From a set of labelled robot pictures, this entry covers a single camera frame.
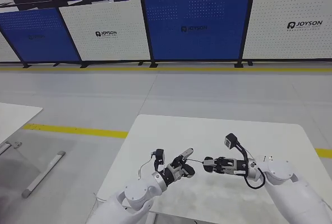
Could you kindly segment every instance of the metal table leg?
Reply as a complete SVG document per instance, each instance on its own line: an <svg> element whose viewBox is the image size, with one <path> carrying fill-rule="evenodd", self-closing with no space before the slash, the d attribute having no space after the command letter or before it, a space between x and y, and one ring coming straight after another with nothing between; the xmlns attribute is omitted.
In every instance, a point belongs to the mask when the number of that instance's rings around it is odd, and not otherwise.
<svg viewBox="0 0 332 224"><path fill-rule="evenodd" d="M27 198L31 194L31 192L33 192L36 186L38 186L38 184L44 179L44 177L48 174L48 172L51 171L51 169L61 159L61 157L63 157L63 155L65 155L64 151L58 152L58 154L54 157L54 159L49 163L47 169L43 173L39 174L35 178L35 180L22 192L21 196L23 198Z"/></svg>

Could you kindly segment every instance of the joyson logo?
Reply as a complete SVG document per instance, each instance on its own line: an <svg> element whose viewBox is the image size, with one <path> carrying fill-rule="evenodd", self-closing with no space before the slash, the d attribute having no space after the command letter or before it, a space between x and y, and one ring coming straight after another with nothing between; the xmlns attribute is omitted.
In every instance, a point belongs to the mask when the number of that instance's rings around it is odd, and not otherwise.
<svg viewBox="0 0 332 224"><path fill-rule="evenodd" d="M323 20L321 21L304 21L304 22L289 22L287 29L315 29L321 27Z"/></svg>
<svg viewBox="0 0 332 224"><path fill-rule="evenodd" d="M181 26L181 32L207 30L207 26Z"/></svg>
<svg viewBox="0 0 332 224"><path fill-rule="evenodd" d="M96 31L95 35L98 38L115 38L117 36L116 31Z"/></svg>

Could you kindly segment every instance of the robotic hand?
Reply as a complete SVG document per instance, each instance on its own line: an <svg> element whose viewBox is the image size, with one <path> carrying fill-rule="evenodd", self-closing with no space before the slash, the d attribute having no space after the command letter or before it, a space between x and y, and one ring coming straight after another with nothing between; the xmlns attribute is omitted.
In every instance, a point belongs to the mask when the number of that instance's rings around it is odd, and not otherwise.
<svg viewBox="0 0 332 224"><path fill-rule="evenodd" d="M158 166L164 164L163 150L153 152L155 160L155 172L147 178L141 178L127 185L123 190L111 196L104 202L89 219L87 224L136 224L148 213L154 201L153 197L162 195L167 187L182 177L191 178L195 171L186 164L187 158L193 153L189 148L168 164L163 171L158 171ZM130 213L122 206L127 199L131 208L136 212Z"/></svg>
<svg viewBox="0 0 332 224"><path fill-rule="evenodd" d="M263 161L248 158L247 151L237 141L234 134L226 136L225 145L237 148L243 160L220 157L206 157L203 161L207 172L243 176L252 189L265 186L279 212L290 224L332 224L323 199L309 183L297 175L288 161L276 161L264 157ZM262 180L254 187L248 180Z"/></svg>

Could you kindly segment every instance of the black frame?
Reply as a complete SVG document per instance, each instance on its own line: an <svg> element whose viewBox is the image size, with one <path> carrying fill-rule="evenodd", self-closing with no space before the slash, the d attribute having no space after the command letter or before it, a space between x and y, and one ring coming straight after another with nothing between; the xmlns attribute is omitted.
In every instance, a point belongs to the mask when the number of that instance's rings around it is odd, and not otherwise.
<svg viewBox="0 0 332 224"><path fill-rule="evenodd" d="M93 0L82 0L81 2L77 2L75 4L71 4L69 6L78 6L78 5L84 5L84 4L91 4ZM7 8L7 7L17 7L17 6L24 6L24 5L32 5L34 7L37 7L40 4L45 3L53 3L53 7L57 10L57 13L59 14L59 17L62 20L62 23L64 25L65 30L67 31L67 35L72 43L72 46L77 54L78 61L47 61L47 62L26 62L24 61L13 44L10 42L4 31L0 27L0 32L5 38L5 40L8 42L12 50L17 55L20 62L0 62L0 64L22 64L23 68L29 68L30 64L52 64L54 63L54 67L61 64L80 64L80 68L86 68L88 65L91 64L115 64L115 63L129 63L129 62L138 62L139 66L143 64L143 62L151 62L150 68L156 68L158 66L157 62L237 62L234 64L235 68L243 68L242 62L248 62L249 66L253 65L253 62L332 62L332 58L310 58L310 59L256 59L256 58L243 58L243 52L245 50L246 45L246 38L247 38L247 32L248 32L248 26L250 23L251 18L251 12L252 12L252 5L253 0L248 0L247 4L247 11L246 11L246 19L245 24L243 26L243 34L242 34L242 40L241 40L241 48L239 51L239 57L235 59L162 59L162 60L155 60L154 54L153 54L153 48L151 44L151 36L150 36L150 29L149 24L147 20L147 11L146 11L146 5L145 0L140 0L141 2L141 9L142 9L142 15L144 18L144 24L145 24L145 31L146 31L146 37L147 37L147 44L149 46L149 53L150 53L150 59L140 59L140 60L82 60L79 51L76 48L76 45L74 43L74 40L71 37L70 31L65 23L65 20L59 10L60 7L63 7L62 4L60 4L57 0L47 0L42 2L34 2L34 3L20 3L20 4L12 4L12 5L5 5L0 6L0 8Z"/></svg>

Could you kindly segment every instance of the black cable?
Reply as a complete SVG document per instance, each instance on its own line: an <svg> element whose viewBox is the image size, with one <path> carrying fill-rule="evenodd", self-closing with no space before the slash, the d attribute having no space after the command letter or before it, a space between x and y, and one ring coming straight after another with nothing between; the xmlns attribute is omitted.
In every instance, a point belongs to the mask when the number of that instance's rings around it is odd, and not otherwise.
<svg viewBox="0 0 332 224"><path fill-rule="evenodd" d="M200 162L200 163L202 163L202 164L203 164L203 162L201 162L201 161L198 161L198 160L192 160L192 159L190 159L190 158L188 158L187 160L191 160L191 161L195 161L195 162Z"/></svg>
<svg viewBox="0 0 332 224"><path fill-rule="evenodd" d="M244 160L246 161L246 174L243 177L244 177L244 179L246 181L247 186L249 186L250 188L252 188L254 190L262 188L265 185L265 183L266 183L266 176L265 176L265 174L262 172L262 170L260 168L257 168L258 171L261 172L261 175L263 177L263 182L259 186L251 186L251 184L249 184L249 182L247 180L248 170L249 170L249 166L248 166L249 162L248 162L247 151L246 151L245 148L243 148L243 146L241 146L241 144L239 142L237 142L237 144L235 145L235 147L240 151L240 153L243 155Z"/></svg>
<svg viewBox="0 0 332 224"><path fill-rule="evenodd" d="M259 185L259 186L251 186L249 184L247 178L245 177L245 181L246 181L247 186L249 186L250 188L255 189L255 190L262 188L265 185L265 183L266 183L266 176L265 176L265 174L262 172L262 170L260 168L257 168L257 169L258 169L259 172L261 172L261 175L263 177L263 182L262 182L261 185Z"/></svg>

